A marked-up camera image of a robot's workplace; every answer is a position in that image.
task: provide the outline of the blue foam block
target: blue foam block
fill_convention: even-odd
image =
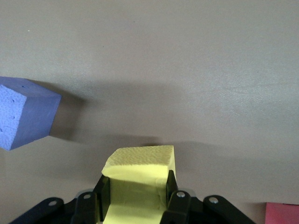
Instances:
[[[60,100],[27,79],[0,77],[0,147],[11,150],[48,136]]]

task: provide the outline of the light blue block face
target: light blue block face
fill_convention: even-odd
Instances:
[[[48,136],[60,100],[29,80],[0,77],[0,147],[11,150]]]

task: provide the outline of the yellow foam block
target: yellow foam block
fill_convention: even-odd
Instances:
[[[104,224],[159,224],[170,169],[175,172],[173,146],[117,149],[102,170],[111,193]]]

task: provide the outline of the foam block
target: foam block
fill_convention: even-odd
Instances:
[[[111,194],[104,224],[160,223],[170,169],[175,172],[173,146],[116,150],[102,170],[110,178]]]
[[[60,100],[27,79],[0,77],[0,147],[11,150],[48,136]]]
[[[299,205],[267,203],[265,224],[298,224]]]

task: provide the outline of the pink foam block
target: pink foam block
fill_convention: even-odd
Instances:
[[[299,205],[267,203],[265,224],[299,224]]]

